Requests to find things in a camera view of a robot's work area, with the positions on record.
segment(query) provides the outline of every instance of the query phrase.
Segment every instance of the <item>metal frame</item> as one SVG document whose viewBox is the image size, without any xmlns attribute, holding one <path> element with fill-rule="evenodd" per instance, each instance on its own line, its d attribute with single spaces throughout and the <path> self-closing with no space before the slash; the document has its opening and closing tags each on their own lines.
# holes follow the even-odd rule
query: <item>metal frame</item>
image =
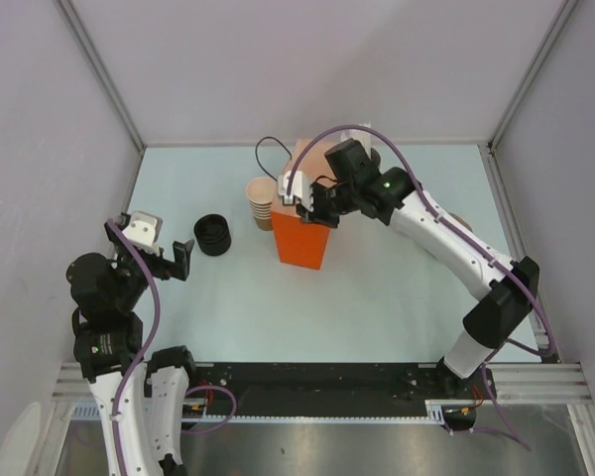
<svg viewBox="0 0 595 476">
<path fill-rule="evenodd" d="M 505 232 L 505 237 L 507 238 L 509 251 L 512 256 L 522 259 L 527 255 L 527 247 L 523 241 L 523 235 L 518 226 L 516 214 L 514 213 L 514 209 L 509 200 L 509 195 L 498 167 L 496 155 L 492 152 L 489 146 L 479 146 L 478 150 L 483 161 L 485 173 L 487 174 L 487 181 L 489 182 L 494 201 L 496 202 L 496 209 L 498 210 L 501 225 Z M 537 300 L 542 303 L 540 296 L 537 296 Z M 535 335 L 535 343 L 537 344 L 537 347 L 540 349 L 548 347 L 548 337 L 546 336 L 544 326 L 539 319 L 536 318 L 533 312 L 529 315 L 529 320 Z"/>
<path fill-rule="evenodd" d="M 501 118 L 500 122 L 496 126 L 494 133 L 489 141 L 489 145 L 492 151 L 495 151 L 500 144 L 500 141 L 503 139 L 505 135 L 505 131 L 507 127 L 512 122 L 512 119 L 516 115 L 516 111 L 525 99 L 525 96 L 529 92 L 536 80 L 537 76 L 539 75 L 542 66 L 546 62 L 546 59 L 551 53 L 551 50 L 557 43 L 560 35 L 564 31 L 564 28 L 568 24 L 573 12 L 577 5 L 581 2 L 581 0 L 564 0 L 564 3 L 561 5 L 559 10 L 557 11 L 557 15 L 553 19 L 546 35 L 544 35 L 544 39 L 542 43 L 539 45 L 537 52 L 535 53 L 534 59 L 530 63 L 529 67 L 527 68 L 527 72 L 523 76 L 523 79 L 518 86 L 518 89 L 514 93 L 512 100 L 509 102 L 509 106 L 505 109 L 503 113 L 503 117 Z"/>
<path fill-rule="evenodd" d="M 200 399 L 185 400 L 187 404 L 202 404 Z M 146 403 L 146 413 L 150 409 L 150 403 Z M 326 424 L 444 424 L 441 407 L 434 404 L 426 404 L 425 409 L 427 416 L 401 416 L 390 418 L 315 418 L 308 416 L 287 416 L 287 417 L 269 417 L 269 416 L 235 416 L 229 421 L 232 423 L 326 423 Z M 99 421 L 99 409 L 95 401 L 80 402 L 72 415 L 73 421 Z M 205 415 L 202 420 L 207 423 L 219 423 L 224 420 L 224 416 Z M 196 422 L 197 418 L 184 416 L 180 419 L 181 422 Z"/>
<path fill-rule="evenodd" d="M 575 429 L 575 437 L 579 444 L 586 470 L 595 476 L 595 406 L 569 406 L 568 412 Z"/>
<path fill-rule="evenodd" d="M 592 399 L 579 364 L 489 364 L 498 402 L 503 405 L 590 405 Z M 79 364 L 61 366 L 54 402 L 90 402 L 92 396 Z M 431 406 L 467 405 L 470 401 L 428 400 Z"/>
<path fill-rule="evenodd" d="M 137 148 L 137 151 L 143 154 L 143 151 L 146 148 L 143 140 L 141 139 L 141 135 L 137 130 L 137 126 L 132 119 L 132 116 L 128 112 L 128 108 L 126 107 L 117 86 L 113 82 L 112 78 L 110 77 L 110 73 L 108 72 L 108 68 L 101 60 L 99 53 L 97 52 L 97 48 L 95 47 L 94 43 L 90 39 L 86 28 L 83 25 L 83 22 L 79 18 L 75 7 L 72 4 L 71 0 L 55 0 L 56 5 L 59 8 L 59 12 L 61 16 L 65 19 L 70 32 L 72 33 L 79 49 L 84 55 L 86 62 L 92 69 L 95 74 L 95 78 L 97 82 L 101 85 L 106 97 L 110 100 L 110 104 L 112 108 L 115 110 L 119 119 L 123 123 L 128 135 L 130 136 L 130 140 Z"/>
</svg>

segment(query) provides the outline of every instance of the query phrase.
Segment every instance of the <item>orange container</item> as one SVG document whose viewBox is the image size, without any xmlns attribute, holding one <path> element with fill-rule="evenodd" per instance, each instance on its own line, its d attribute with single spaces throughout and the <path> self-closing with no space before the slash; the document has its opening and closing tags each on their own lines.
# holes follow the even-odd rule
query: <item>orange container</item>
<svg viewBox="0 0 595 476">
<path fill-rule="evenodd" d="M 309 142 L 307 139 L 297 141 L 292 160 L 285 167 L 284 173 L 291 169 L 294 160 Z M 299 169 L 311 180 L 319 176 L 333 177 L 324 153 L 334 145 L 335 143 L 332 142 L 316 144 L 301 161 Z M 278 256 L 282 263 L 312 270 L 321 268 L 330 228 L 300 223 L 296 208 L 283 206 L 277 196 L 271 204 L 271 222 L 278 246 Z"/>
</svg>

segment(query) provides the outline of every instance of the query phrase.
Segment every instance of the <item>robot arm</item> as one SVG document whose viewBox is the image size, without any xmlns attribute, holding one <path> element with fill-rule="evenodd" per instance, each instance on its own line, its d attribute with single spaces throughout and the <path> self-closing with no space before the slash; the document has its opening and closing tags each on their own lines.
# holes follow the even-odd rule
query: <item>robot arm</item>
<svg viewBox="0 0 595 476">
<path fill-rule="evenodd" d="M 382 174 L 374 157 L 368 157 L 358 141 L 344 141 L 325 157 L 336 184 L 326 187 L 311 183 L 305 174 L 297 172 L 297 186 L 289 195 L 287 174 L 279 180 L 284 204 L 294 204 L 303 222 L 331 228 L 338 226 L 341 215 L 360 211 L 409 236 L 447 266 L 479 303 L 463 318 L 465 329 L 441 365 L 458 380 L 469 378 L 503 345 L 531 306 L 510 279 L 430 213 L 419 194 L 424 194 L 439 217 L 487 250 L 532 293 L 537 289 L 537 264 L 528 257 L 517 263 L 492 249 L 446 213 L 425 190 L 418 191 L 406 171 L 391 168 Z"/>
<path fill-rule="evenodd" d="M 122 215 L 118 223 L 154 278 L 186 280 L 193 241 L 175 242 L 172 262 L 163 257 L 163 249 L 155 243 L 160 218 L 135 212 L 132 216 Z M 185 392 L 195 379 L 193 360 L 185 347 L 173 347 L 155 352 L 147 367 L 140 363 L 130 370 L 143 337 L 143 323 L 133 308 L 148 282 L 108 224 L 106 232 L 115 245 L 116 259 L 97 253 L 82 255 L 70 264 L 66 278 L 78 305 L 72 316 L 73 353 L 99 407 L 108 471 L 110 475 L 121 475 L 122 454 L 128 473 L 184 476 L 179 450 L 180 417 Z M 114 416 L 115 395 L 127 372 L 132 373 Z M 146 390 L 152 397 L 149 429 L 145 425 Z M 113 436 L 115 424 L 120 447 Z"/>
</svg>

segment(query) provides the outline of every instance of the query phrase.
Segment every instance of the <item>paper cup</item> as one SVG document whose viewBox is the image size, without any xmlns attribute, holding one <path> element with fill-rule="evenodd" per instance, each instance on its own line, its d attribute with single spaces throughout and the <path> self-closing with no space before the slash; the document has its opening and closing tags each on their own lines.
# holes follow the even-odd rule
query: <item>paper cup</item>
<svg viewBox="0 0 595 476">
<path fill-rule="evenodd" d="M 268 177 L 254 178 L 249 182 L 245 190 L 251 213 L 261 230 L 270 231 L 273 229 L 271 224 L 271 201 L 276 190 L 276 183 Z"/>
<path fill-rule="evenodd" d="M 269 218 L 256 218 L 254 216 L 254 220 L 256 220 L 256 224 L 258 225 L 258 228 L 260 228 L 263 231 L 271 231 L 274 229 L 274 225 L 271 222 L 271 217 Z"/>
</svg>

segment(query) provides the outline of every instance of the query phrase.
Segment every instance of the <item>brown paper cup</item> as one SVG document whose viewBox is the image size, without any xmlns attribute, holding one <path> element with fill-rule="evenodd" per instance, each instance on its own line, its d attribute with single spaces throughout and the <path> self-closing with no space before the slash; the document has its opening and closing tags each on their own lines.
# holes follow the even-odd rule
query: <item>brown paper cup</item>
<svg viewBox="0 0 595 476">
<path fill-rule="evenodd" d="M 272 178 L 256 177 L 249 182 L 245 192 L 252 205 L 271 204 L 276 193 L 277 185 Z"/>
<path fill-rule="evenodd" d="M 256 220 L 258 228 L 263 231 L 271 231 L 274 229 L 274 225 L 271 222 L 271 216 L 269 218 L 256 218 L 254 216 L 254 220 Z"/>
</svg>

